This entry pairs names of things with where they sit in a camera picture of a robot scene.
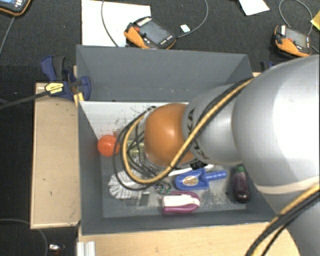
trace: wooden table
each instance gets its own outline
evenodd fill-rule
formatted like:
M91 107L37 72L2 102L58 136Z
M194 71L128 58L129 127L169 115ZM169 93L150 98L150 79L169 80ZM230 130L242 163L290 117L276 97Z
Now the wooden table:
M43 86L37 84L36 92L42 92ZM31 228L75 226L81 218L76 106L45 96L36 100L34 111ZM95 241L97 256L241 256L266 225L88 236L79 231L78 241ZM268 254L283 255L299 255L286 230Z

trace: blue plastic tool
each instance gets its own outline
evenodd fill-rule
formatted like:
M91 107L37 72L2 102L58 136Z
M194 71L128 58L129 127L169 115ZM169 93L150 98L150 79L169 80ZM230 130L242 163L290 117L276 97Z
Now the blue plastic tool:
M225 170L206 172L204 168L191 170L175 178L175 186L179 190L202 190L209 187L209 181L227 177Z

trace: black carpet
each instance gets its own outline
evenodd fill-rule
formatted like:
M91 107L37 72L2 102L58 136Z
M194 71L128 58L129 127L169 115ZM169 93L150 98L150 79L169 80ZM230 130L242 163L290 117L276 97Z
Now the black carpet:
M195 28L205 16L203 0L123 0L119 3L151 5L154 19L180 35L181 24ZM271 46L271 36L283 24L280 0L266 0L270 11L245 16L237 0L207 0L206 23L177 41L174 50L242 53L252 70L261 71L261 61L286 61ZM303 0L313 15L317 0ZM293 28L307 33L308 12L294 1L283 3L283 14ZM11 17L0 13L0 43ZM319 49L319 31L312 30ZM34 93L37 81L46 80L40 61L47 55L66 56L67 67L76 64L76 45L81 43L80 0L33 0L28 11L13 22L0 55L0 99L15 101ZM33 149L33 103L0 110L0 219L29 220ZM60 255L75 253L75 228L44 230L49 244L62 244ZM0 255L42 255L41 234L22 223L0 222Z

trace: blue clamp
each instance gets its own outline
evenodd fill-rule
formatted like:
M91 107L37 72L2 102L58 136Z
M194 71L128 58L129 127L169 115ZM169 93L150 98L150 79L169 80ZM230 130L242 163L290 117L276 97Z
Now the blue clamp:
M78 92L83 93L85 101L89 100L91 94L91 83L88 76L82 76L80 81L70 69L64 68L64 56L52 56L45 57L40 65L42 72L48 77L50 83L59 82L62 86L58 92L49 93L50 96L59 96L67 100L74 100L73 87L77 87Z

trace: device screen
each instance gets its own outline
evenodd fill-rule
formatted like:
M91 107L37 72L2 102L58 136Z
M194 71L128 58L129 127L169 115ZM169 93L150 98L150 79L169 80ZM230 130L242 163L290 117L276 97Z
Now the device screen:
M156 45L169 37L171 34L160 27L154 22L148 22L140 28L140 33L146 34L146 36L154 42Z
M291 30L290 28L286 28L285 37L291 38L293 41L295 41L296 45L307 48L307 38L304 34Z

